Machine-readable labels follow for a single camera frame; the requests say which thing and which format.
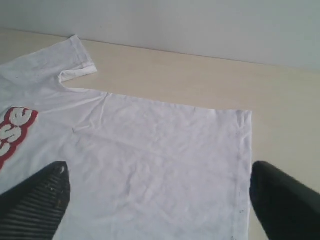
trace red printed graphic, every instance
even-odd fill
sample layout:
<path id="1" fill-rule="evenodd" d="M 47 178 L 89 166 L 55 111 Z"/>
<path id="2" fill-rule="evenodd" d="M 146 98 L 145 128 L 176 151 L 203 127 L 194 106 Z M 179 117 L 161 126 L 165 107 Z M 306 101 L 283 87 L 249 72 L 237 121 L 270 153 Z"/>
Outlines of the red printed graphic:
<path id="1" fill-rule="evenodd" d="M 16 151 L 35 122 L 38 112 L 24 107 L 11 107 L 0 123 L 0 170 Z"/>

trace white t-shirt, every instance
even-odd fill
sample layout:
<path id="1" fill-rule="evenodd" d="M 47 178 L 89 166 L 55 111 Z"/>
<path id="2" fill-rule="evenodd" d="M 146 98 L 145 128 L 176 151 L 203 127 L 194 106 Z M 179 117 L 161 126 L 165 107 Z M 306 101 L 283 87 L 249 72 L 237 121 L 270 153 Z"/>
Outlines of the white t-shirt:
<path id="1" fill-rule="evenodd" d="M 54 240 L 246 240 L 251 112 L 61 83 L 96 71 L 76 36 L 0 66 L 0 122 L 11 107 L 38 112 L 0 194 L 66 161 L 71 201 Z"/>

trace t-shirt sleeve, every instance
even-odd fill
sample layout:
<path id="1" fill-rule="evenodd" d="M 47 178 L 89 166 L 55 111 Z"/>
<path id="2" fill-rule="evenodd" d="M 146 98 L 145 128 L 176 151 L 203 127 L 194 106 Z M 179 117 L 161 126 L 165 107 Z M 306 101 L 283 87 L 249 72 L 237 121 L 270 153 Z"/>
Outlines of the t-shirt sleeve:
<path id="1" fill-rule="evenodd" d="M 95 64 L 77 36 L 0 66 L 0 81 L 28 86 L 95 73 Z"/>

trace white wall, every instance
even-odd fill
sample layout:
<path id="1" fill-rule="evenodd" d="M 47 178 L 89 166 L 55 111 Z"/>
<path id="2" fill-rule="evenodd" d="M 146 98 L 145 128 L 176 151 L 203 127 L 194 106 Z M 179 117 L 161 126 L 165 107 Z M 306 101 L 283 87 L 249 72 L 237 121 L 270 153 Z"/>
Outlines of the white wall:
<path id="1" fill-rule="evenodd" d="M 0 27 L 320 70 L 319 0 L 0 0 Z"/>

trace light wooden surface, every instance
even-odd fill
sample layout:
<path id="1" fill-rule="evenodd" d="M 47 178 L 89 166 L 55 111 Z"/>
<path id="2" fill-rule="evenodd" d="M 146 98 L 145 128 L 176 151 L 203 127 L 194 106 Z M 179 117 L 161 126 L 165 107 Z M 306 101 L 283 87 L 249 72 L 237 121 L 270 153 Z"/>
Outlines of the light wooden surface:
<path id="1" fill-rule="evenodd" d="M 0 29 L 0 64 L 64 39 Z M 98 73 L 68 81 L 67 87 L 252 110 L 252 160 L 270 162 L 320 192 L 320 72 L 93 41 L 83 44 Z M 251 209 L 249 240 L 266 239 Z"/>

